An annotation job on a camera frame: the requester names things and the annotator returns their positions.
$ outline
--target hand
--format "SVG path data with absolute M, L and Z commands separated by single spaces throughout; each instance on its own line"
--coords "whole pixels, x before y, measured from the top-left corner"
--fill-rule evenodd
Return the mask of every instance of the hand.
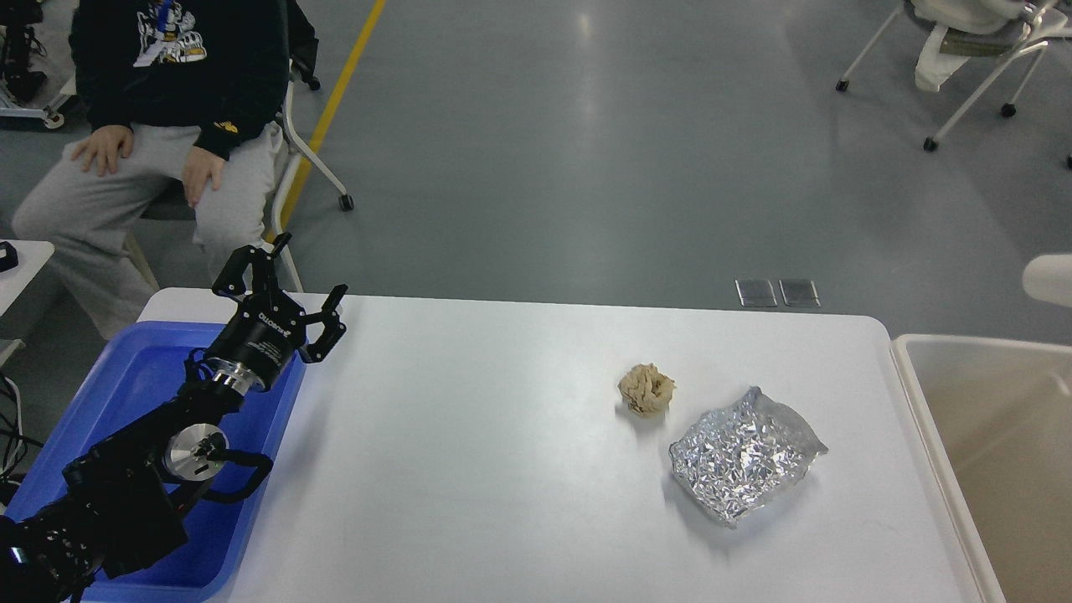
M 71 156 L 71 161 L 81 157 L 81 171 L 89 167 L 96 159 L 96 176 L 104 176 L 105 171 L 115 174 L 119 170 L 119 158 L 126 159 L 134 150 L 134 132 L 125 126 L 104 126 L 98 128 L 88 138 L 78 143 Z
M 227 163 L 222 157 L 200 147 L 193 147 L 187 155 L 187 164 L 182 167 L 182 190 L 187 194 L 190 207 L 197 207 L 205 182 L 212 179 L 212 190 L 220 190 L 223 185 L 223 165 Z

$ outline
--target white bin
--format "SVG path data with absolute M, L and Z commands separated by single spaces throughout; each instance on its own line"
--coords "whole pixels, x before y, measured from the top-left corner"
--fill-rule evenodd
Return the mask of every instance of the white bin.
M 905 335 L 893 354 L 986 599 L 993 565 L 1010 603 L 1072 601 L 1072 348 Z

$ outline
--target black device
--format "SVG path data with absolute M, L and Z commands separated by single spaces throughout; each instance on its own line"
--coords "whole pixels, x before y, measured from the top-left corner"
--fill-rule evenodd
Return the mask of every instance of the black device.
M 18 265 L 18 252 L 15 246 L 6 240 L 0 240 L 0 273 L 10 270 Z
M 0 76 L 20 102 L 29 102 L 45 83 L 45 74 L 30 71 L 30 52 L 41 44 L 31 25 L 45 20 L 36 0 L 0 0 L 0 25 L 6 28 L 0 47 Z
M 62 498 L 18 524 L 0 516 L 0 603 L 77 603 L 99 570 L 111 578 L 144 570 L 185 544 L 182 520 L 202 499 L 233 503 L 256 491 L 272 460 L 228 448 L 221 420 L 250 389 L 271 388 L 296 350 L 319 362 L 346 329 L 337 310 L 346 285 L 308 314 L 279 288 L 274 260 L 289 238 L 277 237 L 270 253 L 247 246 L 232 254 L 212 291 L 238 310 L 200 357 L 191 352 L 174 398 L 68 465 Z M 306 327 L 317 323 L 324 329 L 308 342 Z M 211 489 L 225 462 L 253 469 L 236 491 Z

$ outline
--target crumpled paper ball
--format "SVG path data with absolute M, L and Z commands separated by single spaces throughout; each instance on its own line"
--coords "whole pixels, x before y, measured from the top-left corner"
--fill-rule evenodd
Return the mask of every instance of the crumpled paper ball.
M 673 397 L 673 379 L 659 372 L 655 365 L 637 365 L 617 382 L 622 401 L 629 410 L 641 415 L 656 415 L 670 406 Z

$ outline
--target aluminum foil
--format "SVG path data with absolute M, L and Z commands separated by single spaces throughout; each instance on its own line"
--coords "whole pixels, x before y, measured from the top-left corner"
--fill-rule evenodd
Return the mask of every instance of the aluminum foil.
M 708 515 L 730 529 L 801 481 L 815 457 L 825 453 L 804 417 L 759 387 L 703 413 L 670 445 L 674 477 Z

